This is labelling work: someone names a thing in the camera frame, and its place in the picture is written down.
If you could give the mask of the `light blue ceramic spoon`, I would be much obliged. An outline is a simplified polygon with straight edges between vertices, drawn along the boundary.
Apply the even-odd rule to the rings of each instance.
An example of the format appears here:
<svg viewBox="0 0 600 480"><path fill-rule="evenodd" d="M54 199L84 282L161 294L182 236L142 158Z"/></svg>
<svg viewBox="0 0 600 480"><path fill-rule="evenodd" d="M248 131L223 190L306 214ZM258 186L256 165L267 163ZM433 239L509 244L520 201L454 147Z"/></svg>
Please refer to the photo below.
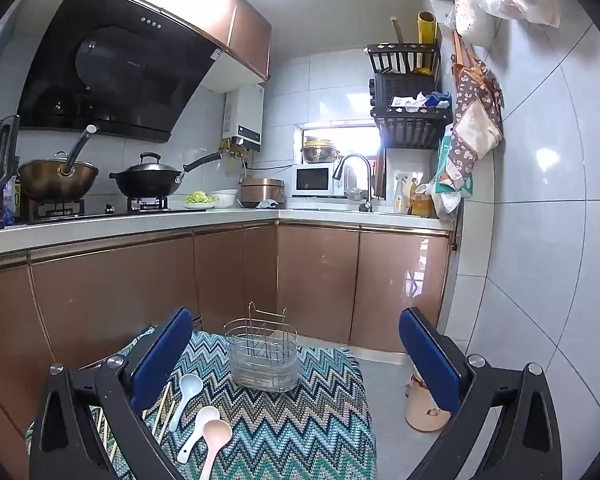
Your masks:
<svg viewBox="0 0 600 480"><path fill-rule="evenodd" d="M169 431L175 431L178 429L178 424L180 423L180 419L186 408L186 405L195 396L198 396L198 394L201 393L201 390L202 380L196 374L185 374L181 377L180 391L182 396L169 422Z"/></svg>

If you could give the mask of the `white ceramic spoon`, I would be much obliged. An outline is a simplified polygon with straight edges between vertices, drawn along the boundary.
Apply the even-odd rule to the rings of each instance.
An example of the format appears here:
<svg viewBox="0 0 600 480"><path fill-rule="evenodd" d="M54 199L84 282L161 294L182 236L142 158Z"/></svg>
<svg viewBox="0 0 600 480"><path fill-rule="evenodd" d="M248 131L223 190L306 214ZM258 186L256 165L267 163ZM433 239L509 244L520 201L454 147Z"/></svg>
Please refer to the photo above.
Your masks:
<svg viewBox="0 0 600 480"><path fill-rule="evenodd" d="M180 452L178 452L178 457L176 460L180 464L186 464L188 462L189 456L192 454L195 444L202 437L206 423L212 422L212 420L219 420L220 418L220 411L212 405L204 406L198 411L195 418L194 431L185 441L180 449Z"/></svg>

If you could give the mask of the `wire utensil holder basket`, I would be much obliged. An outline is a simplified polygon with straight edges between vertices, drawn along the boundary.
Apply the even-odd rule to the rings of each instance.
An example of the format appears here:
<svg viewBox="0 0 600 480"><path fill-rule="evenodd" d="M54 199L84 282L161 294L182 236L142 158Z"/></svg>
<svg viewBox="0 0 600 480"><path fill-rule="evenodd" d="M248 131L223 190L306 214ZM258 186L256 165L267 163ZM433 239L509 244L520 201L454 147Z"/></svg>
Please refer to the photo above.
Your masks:
<svg viewBox="0 0 600 480"><path fill-rule="evenodd" d="M260 310L253 301L243 318L224 325L230 372L236 384L284 393L299 380L298 333L287 322L287 310Z"/></svg>

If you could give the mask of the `beige pink ceramic spoon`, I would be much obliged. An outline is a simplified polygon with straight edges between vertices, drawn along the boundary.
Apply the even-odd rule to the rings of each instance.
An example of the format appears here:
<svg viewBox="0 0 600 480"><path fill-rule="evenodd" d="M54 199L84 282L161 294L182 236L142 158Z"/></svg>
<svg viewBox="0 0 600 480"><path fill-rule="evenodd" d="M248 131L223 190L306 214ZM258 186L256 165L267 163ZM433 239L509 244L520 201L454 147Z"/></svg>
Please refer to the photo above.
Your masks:
<svg viewBox="0 0 600 480"><path fill-rule="evenodd" d="M211 478L216 456L218 456L222 448L232 440L233 430L227 422L224 422L224 420L215 419L210 420L210 422L207 422L204 425L202 436L204 437L204 442L206 442L208 452L199 479L209 480Z"/></svg>

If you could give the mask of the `kitchen sink faucet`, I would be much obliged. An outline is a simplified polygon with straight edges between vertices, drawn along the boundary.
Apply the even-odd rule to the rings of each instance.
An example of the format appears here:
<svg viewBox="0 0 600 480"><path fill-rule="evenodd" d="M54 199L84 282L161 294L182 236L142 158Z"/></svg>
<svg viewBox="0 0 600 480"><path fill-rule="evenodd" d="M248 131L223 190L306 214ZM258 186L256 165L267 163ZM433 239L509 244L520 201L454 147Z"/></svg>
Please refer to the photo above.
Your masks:
<svg viewBox="0 0 600 480"><path fill-rule="evenodd" d="M334 175L332 178L335 181L341 181L344 172L346 171L346 163L349 159L357 158L359 159L365 166L365 181L366 188L361 188L358 185L358 178L355 178L355 185L343 187L343 194L347 200L351 202L358 202L358 210L361 212L373 212L373 199L372 199L372 165L367 157L361 154L347 154L343 157L343 159L338 162L336 169L334 171Z"/></svg>

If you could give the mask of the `trash bin with liner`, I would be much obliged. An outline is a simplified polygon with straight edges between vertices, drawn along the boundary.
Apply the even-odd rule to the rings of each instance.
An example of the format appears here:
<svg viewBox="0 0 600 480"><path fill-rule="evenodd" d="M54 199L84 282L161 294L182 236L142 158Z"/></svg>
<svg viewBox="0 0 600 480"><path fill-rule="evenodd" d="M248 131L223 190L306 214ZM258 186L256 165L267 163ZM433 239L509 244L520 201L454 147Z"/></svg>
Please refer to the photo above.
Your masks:
<svg viewBox="0 0 600 480"><path fill-rule="evenodd" d="M405 421L415 430L425 434L441 431L451 419L451 414L437 406L415 365L406 388Z"/></svg>

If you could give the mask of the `plate of green vegetables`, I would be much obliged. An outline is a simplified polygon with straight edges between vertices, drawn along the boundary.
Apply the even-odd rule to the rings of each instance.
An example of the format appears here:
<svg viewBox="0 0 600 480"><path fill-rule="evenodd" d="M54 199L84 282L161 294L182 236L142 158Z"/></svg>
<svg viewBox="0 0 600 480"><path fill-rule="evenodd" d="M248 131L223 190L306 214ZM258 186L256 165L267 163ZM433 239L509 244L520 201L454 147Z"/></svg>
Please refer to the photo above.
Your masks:
<svg viewBox="0 0 600 480"><path fill-rule="evenodd" d="M215 205L215 200L204 191L188 194L184 198L184 207L190 210L208 210Z"/></svg>

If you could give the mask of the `white bowl on counter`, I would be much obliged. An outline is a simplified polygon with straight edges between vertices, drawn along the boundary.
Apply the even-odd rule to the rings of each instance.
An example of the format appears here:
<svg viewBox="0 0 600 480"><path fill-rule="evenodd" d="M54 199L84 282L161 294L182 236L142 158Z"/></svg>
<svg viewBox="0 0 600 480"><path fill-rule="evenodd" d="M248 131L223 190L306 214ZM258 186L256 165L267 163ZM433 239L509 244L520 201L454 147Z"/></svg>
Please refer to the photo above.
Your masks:
<svg viewBox="0 0 600 480"><path fill-rule="evenodd" d="M215 209L230 209L237 202L237 190L219 190L209 194Z"/></svg>

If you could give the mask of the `orange detergent bottle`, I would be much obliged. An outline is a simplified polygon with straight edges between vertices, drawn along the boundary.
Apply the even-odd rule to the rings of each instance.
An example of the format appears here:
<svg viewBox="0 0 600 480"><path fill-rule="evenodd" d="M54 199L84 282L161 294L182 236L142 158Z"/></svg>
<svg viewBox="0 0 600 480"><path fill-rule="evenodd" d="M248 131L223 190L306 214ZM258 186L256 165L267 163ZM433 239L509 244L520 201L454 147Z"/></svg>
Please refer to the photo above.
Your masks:
<svg viewBox="0 0 600 480"><path fill-rule="evenodd" d="M420 218L432 217L432 199L428 192L428 185L421 184L410 192L410 214Z"/></svg>

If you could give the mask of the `steel pot above microwave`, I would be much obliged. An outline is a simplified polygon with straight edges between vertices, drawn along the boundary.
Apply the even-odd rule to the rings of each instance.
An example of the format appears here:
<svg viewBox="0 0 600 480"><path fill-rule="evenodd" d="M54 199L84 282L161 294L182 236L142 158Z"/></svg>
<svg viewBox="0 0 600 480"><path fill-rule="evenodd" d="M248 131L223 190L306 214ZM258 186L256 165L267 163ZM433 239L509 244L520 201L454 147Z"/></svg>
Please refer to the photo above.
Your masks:
<svg viewBox="0 0 600 480"><path fill-rule="evenodd" d="M307 164L326 164L339 157L339 151L331 140L307 140L301 149L303 160Z"/></svg>

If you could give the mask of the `white gas water heater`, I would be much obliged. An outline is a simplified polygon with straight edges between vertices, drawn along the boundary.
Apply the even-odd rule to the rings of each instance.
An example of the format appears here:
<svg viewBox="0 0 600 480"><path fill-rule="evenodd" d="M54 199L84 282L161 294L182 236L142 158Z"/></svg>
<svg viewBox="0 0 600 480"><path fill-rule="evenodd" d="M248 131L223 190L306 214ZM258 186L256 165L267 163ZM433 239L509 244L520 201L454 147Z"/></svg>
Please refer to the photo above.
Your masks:
<svg viewBox="0 0 600 480"><path fill-rule="evenodd" d="M260 152L262 148L264 88L248 84L227 92L222 125L222 138L241 145L247 150Z"/></svg>

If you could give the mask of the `brown patterned hanging apron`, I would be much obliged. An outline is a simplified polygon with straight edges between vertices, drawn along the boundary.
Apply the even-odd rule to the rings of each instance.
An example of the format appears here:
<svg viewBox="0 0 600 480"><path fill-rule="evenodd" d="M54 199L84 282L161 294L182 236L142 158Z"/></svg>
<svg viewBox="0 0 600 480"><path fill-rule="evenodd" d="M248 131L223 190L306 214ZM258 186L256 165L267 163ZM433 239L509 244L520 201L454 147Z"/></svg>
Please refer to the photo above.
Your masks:
<svg viewBox="0 0 600 480"><path fill-rule="evenodd" d="M453 32L453 44L454 125L445 174L459 191L475 164L504 139L503 92L492 70L465 46L458 32Z"/></svg>

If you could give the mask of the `black range hood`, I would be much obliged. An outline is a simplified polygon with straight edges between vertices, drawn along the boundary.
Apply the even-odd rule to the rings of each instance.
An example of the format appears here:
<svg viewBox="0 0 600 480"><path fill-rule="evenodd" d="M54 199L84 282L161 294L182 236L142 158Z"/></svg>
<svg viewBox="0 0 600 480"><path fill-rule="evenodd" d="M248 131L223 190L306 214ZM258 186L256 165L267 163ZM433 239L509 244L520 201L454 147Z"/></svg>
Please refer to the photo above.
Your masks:
<svg viewBox="0 0 600 480"><path fill-rule="evenodd" d="M23 85L20 125L166 143L219 53L132 0L64 0Z"/></svg>

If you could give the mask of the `yellow roll on rack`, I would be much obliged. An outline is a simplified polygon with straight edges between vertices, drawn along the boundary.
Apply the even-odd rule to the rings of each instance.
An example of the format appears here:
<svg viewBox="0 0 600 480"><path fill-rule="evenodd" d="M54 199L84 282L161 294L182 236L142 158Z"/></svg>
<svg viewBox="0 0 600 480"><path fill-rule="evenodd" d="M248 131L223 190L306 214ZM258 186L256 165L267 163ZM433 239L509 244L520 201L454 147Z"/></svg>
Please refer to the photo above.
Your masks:
<svg viewBox="0 0 600 480"><path fill-rule="evenodd" d="M437 20L434 14L428 11L419 12L417 17L417 41L420 44L437 43ZM416 72L431 75L432 55L429 53L416 54Z"/></svg>

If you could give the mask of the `black wall dish rack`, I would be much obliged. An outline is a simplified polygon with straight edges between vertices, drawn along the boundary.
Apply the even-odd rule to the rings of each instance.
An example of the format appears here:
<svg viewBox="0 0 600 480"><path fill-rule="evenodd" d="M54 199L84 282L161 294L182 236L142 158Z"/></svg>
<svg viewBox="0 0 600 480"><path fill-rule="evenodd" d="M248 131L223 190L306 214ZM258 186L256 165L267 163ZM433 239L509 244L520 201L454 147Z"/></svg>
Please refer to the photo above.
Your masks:
<svg viewBox="0 0 600 480"><path fill-rule="evenodd" d="M384 148L435 150L452 122L451 97L441 91L436 44L370 44L374 76L370 114Z"/></svg>

